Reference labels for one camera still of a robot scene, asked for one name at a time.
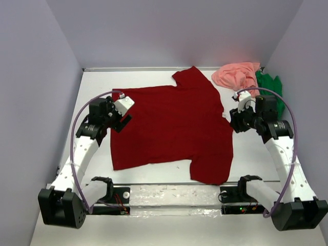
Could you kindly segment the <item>dark red t shirt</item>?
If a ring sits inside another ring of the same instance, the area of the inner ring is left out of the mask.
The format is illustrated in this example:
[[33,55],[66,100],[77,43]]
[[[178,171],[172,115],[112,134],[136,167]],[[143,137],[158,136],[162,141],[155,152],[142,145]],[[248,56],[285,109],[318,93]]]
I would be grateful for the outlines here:
[[114,170],[190,160],[192,180],[220,185],[233,160],[233,130],[219,92],[196,67],[173,74],[175,86],[124,89],[131,120],[111,132]]

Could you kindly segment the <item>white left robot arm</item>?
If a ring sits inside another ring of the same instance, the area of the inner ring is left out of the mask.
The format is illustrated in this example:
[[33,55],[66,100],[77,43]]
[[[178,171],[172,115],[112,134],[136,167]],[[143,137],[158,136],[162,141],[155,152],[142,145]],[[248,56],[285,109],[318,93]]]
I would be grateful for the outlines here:
[[66,163],[50,186],[38,194],[44,224],[79,229],[97,203],[128,214],[111,178],[95,176],[84,187],[81,182],[108,129],[121,132],[132,118],[128,111],[133,106],[134,101],[120,92],[117,100],[103,93],[82,107],[88,114],[80,125],[73,121]]

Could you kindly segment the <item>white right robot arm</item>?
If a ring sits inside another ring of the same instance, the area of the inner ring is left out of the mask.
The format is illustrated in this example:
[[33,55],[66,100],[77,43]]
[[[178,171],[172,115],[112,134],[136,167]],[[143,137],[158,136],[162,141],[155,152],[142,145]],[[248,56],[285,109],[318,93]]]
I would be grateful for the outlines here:
[[318,199],[307,182],[298,161],[296,132],[286,120],[279,120],[277,98],[256,96],[251,106],[249,92],[236,92],[238,107],[230,111],[230,125],[236,133],[256,130],[269,151],[282,186],[276,192],[256,175],[240,177],[236,195],[242,201],[255,199],[264,207],[263,216],[271,218],[279,231],[314,229],[327,214],[327,201]]

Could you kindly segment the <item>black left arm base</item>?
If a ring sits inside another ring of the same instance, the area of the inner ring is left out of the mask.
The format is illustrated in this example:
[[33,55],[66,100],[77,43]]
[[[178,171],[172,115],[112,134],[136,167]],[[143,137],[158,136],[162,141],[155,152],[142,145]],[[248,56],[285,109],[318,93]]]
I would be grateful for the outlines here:
[[92,215],[130,215],[130,187],[114,187],[113,196],[97,202]]

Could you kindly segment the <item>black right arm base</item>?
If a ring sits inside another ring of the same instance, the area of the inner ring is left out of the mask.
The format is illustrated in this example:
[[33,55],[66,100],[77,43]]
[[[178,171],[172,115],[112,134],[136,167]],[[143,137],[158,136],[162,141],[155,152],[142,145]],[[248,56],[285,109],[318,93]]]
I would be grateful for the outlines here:
[[222,215],[262,214],[263,205],[252,197],[242,196],[237,186],[221,186],[218,194]]

